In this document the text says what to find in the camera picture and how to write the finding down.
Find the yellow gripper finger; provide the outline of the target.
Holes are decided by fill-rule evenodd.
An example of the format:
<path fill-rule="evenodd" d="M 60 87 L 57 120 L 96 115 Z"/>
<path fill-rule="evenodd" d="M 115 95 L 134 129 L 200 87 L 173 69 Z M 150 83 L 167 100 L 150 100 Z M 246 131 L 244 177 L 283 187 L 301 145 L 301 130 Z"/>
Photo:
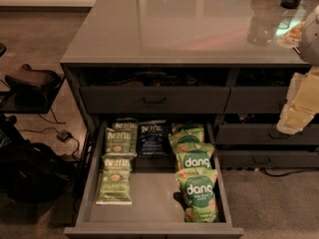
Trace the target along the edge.
<path fill-rule="evenodd" d="M 277 130 L 286 134 L 295 134 L 314 119 L 314 116 L 303 111 L 295 110 L 293 107 L 285 105 L 281 111 Z"/>

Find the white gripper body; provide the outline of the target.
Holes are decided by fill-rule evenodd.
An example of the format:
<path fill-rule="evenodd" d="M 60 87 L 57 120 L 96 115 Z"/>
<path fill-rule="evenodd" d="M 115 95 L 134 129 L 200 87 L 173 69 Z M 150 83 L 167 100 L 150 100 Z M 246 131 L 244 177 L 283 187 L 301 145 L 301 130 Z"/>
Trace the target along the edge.
<path fill-rule="evenodd" d="M 293 75 L 287 102 L 293 108 L 310 115 L 319 113 L 319 67 L 312 67 L 306 74 Z"/>

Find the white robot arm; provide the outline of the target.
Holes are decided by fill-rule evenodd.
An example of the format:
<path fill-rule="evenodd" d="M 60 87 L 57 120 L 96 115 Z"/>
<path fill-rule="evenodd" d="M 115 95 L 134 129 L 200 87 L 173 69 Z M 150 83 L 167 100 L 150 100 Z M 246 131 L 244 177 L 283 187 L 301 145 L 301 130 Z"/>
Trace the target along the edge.
<path fill-rule="evenodd" d="M 282 35 L 277 44 L 283 48 L 294 49 L 302 61 L 311 65 L 308 73 L 293 75 L 286 104 L 277 123 L 280 132 L 295 134 L 302 131 L 319 114 L 319 6 L 305 21 Z"/>

